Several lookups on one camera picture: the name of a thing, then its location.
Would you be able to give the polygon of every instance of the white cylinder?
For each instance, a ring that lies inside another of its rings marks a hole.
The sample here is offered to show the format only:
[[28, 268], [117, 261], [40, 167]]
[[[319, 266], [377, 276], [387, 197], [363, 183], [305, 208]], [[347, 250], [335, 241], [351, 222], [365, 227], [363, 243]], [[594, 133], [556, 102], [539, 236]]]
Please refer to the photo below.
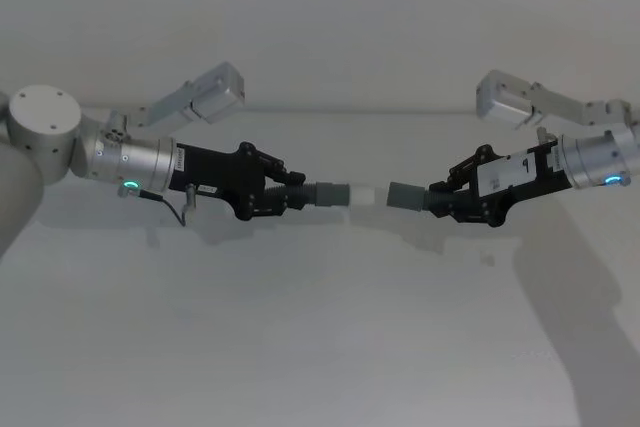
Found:
[[42, 200], [42, 175], [17, 149], [0, 143], [0, 257], [27, 225]]
[[35, 162], [46, 184], [66, 175], [81, 115], [73, 97], [47, 85], [26, 87], [11, 99], [11, 145]]

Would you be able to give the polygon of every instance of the white background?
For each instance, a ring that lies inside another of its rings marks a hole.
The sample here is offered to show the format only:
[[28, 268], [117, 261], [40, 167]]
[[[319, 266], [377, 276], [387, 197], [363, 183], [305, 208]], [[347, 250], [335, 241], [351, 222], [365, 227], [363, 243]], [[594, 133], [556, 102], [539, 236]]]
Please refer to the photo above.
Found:
[[[383, 189], [534, 134], [470, 115], [252, 113], [178, 135], [244, 139], [312, 180]], [[520, 204], [495, 230], [382, 205], [241, 223], [215, 201], [182, 229], [115, 191], [51, 187], [3, 259], [3, 425], [640, 422], [635, 184]]]
[[640, 99], [640, 0], [0, 0], [0, 88], [151, 102], [223, 61], [252, 108], [470, 109], [497, 68]]

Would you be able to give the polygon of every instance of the white label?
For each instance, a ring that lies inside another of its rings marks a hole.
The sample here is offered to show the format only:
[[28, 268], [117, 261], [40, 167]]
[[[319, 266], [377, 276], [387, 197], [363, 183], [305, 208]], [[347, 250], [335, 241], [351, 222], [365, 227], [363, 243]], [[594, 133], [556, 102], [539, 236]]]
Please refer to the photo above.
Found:
[[485, 197], [509, 187], [536, 180], [535, 154], [515, 154], [478, 167], [478, 196]]
[[218, 189], [216, 189], [215, 187], [211, 187], [209, 185], [199, 185], [198, 186], [198, 192], [206, 192], [208, 194], [215, 194], [217, 190]]
[[560, 149], [558, 146], [551, 147], [551, 152], [547, 155], [547, 165], [553, 169], [554, 172], [560, 172], [562, 165], [560, 165]]
[[177, 149], [177, 158], [176, 158], [176, 167], [174, 170], [178, 172], [184, 172], [184, 149], [182, 147], [178, 147]]

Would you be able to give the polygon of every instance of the gray rubber grip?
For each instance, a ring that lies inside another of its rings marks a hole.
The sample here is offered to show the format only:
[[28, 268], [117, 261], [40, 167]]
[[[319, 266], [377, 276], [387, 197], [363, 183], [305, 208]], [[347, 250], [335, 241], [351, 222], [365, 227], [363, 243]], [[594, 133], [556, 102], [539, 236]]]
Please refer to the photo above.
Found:
[[330, 184], [318, 182], [316, 184], [316, 205], [331, 207], [334, 205], [348, 206], [351, 200], [349, 184]]
[[391, 182], [387, 195], [387, 206], [421, 212], [424, 208], [424, 187]]

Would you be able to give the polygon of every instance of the white wall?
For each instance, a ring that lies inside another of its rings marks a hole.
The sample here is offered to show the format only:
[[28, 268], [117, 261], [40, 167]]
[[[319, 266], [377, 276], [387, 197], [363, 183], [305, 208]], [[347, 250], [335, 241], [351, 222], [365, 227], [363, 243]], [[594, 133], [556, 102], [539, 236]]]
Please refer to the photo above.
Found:
[[469, 109], [499, 68], [640, 99], [640, 0], [0, 0], [0, 88], [156, 100], [229, 60], [255, 108]]
[[[465, 115], [246, 114], [179, 135], [244, 139], [314, 180], [383, 188], [533, 134]], [[240, 223], [201, 202], [185, 230], [68, 178], [2, 262], [2, 424], [638, 425], [637, 199], [567, 192], [497, 230], [382, 206]]]

